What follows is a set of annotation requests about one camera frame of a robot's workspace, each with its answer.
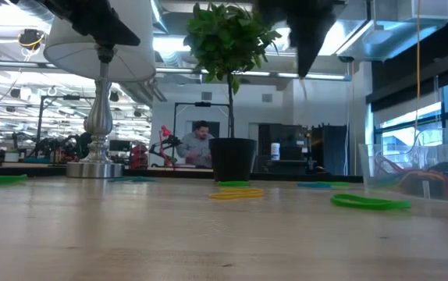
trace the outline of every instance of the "lampshade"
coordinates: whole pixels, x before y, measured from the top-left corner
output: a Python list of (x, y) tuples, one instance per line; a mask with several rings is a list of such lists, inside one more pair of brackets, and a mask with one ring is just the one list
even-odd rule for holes
[[(115, 57), (109, 63), (112, 82), (146, 80), (155, 75), (151, 1), (110, 0), (120, 20), (139, 38), (138, 46), (115, 46)], [(69, 73), (91, 79), (99, 78), (100, 61), (92, 36), (82, 36), (70, 22), (55, 17), (45, 45), (45, 58)]]

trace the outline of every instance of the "black pot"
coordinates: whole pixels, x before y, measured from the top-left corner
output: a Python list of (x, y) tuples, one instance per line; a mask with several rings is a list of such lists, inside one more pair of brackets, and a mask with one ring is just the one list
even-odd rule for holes
[(209, 141), (216, 181), (248, 181), (254, 162), (255, 140), (215, 138)]

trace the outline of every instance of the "white bottle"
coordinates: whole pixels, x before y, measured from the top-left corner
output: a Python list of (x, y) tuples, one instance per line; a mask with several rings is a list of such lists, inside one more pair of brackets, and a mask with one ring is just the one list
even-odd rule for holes
[(271, 144), (271, 160), (279, 160), (279, 144)]

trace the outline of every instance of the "table surface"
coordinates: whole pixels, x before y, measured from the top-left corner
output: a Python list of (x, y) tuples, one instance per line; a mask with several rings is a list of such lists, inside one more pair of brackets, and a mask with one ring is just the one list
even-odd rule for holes
[(284, 182), (213, 201), (211, 180), (156, 180), (0, 187), (0, 280), (448, 280), (446, 202), (365, 211)]

